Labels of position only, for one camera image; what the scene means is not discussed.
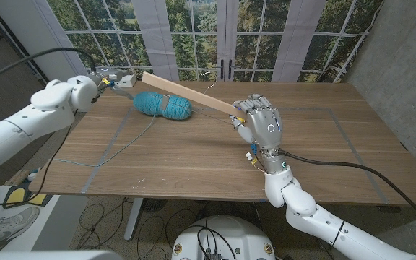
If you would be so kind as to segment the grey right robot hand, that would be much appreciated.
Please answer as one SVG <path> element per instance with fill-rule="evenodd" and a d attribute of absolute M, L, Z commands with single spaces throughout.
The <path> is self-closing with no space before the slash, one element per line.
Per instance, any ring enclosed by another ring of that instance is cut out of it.
<path fill-rule="evenodd" d="M 231 115 L 234 128 L 249 144 L 255 144 L 264 161 L 266 173 L 275 175 L 287 170 L 285 156 L 278 150 L 282 143 L 282 118 L 269 100 L 260 94 L 249 95 L 233 103 L 242 116 Z"/>

